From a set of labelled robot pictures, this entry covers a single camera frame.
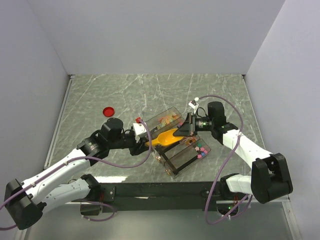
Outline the yellow plastic scoop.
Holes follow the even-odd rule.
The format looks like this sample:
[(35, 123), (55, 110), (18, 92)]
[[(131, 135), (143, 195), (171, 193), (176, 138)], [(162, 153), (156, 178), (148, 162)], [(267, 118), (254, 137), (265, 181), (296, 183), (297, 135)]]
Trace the yellow plastic scoop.
[(173, 129), (164, 131), (160, 133), (157, 138), (146, 142), (145, 145), (148, 147), (149, 146), (154, 147), (157, 145), (160, 145), (162, 147), (168, 147), (176, 142), (179, 142), (184, 138), (184, 136), (174, 136), (174, 133), (176, 130), (177, 128), (173, 128)]

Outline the clear candy drawer box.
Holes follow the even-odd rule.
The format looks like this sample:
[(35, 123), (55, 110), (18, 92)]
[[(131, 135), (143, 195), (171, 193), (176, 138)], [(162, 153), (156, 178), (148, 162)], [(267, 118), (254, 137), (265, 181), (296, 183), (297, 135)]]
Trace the clear candy drawer box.
[[(177, 129), (184, 121), (182, 114), (172, 106), (147, 120), (145, 124), (154, 140), (163, 132)], [(211, 151), (207, 143), (197, 135), (184, 137), (169, 146), (156, 145), (152, 149), (154, 157), (173, 179), (204, 159)]]

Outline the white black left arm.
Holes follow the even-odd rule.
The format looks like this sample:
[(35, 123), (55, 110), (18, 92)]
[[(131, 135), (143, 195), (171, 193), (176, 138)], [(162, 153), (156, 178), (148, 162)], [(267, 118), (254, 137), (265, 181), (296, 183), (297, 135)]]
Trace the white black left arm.
[[(142, 126), (147, 138), (136, 140), (136, 126)], [(110, 118), (101, 129), (85, 138), (67, 156), (33, 177), (19, 181), (13, 179), (5, 187), (2, 209), (6, 209), (14, 225), (1, 227), (1, 231), (14, 228), (24, 230), (41, 219), (56, 207), (74, 200), (83, 200), (92, 204), (100, 195), (100, 184), (91, 175), (84, 175), (73, 183), (65, 181), (95, 165), (103, 163), (121, 169), (132, 169), (141, 166), (146, 159), (133, 165), (123, 165), (106, 160), (110, 150), (128, 149), (131, 156), (143, 152), (150, 154), (152, 141), (148, 125), (139, 119), (131, 129), (124, 130), (119, 118)]]

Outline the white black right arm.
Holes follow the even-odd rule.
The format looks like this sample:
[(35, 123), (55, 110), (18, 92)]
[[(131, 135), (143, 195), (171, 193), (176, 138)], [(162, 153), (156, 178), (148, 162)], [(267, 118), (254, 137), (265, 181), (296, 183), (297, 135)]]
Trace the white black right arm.
[(227, 122), (225, 108), (219, 101), (207, 105), (207, 116), (188, 113), (184, 123), (173, 133), (175, 137), (191, 137), (210, 132), (221, 145), (233, 150), (251, 169), (250, 175), (233, 173), (220, 179), (219, 193), (230, 200), (237, 193), (253, 195), (265, 204), (293, 192), (287, 160), (281, 153), (271, 153)]

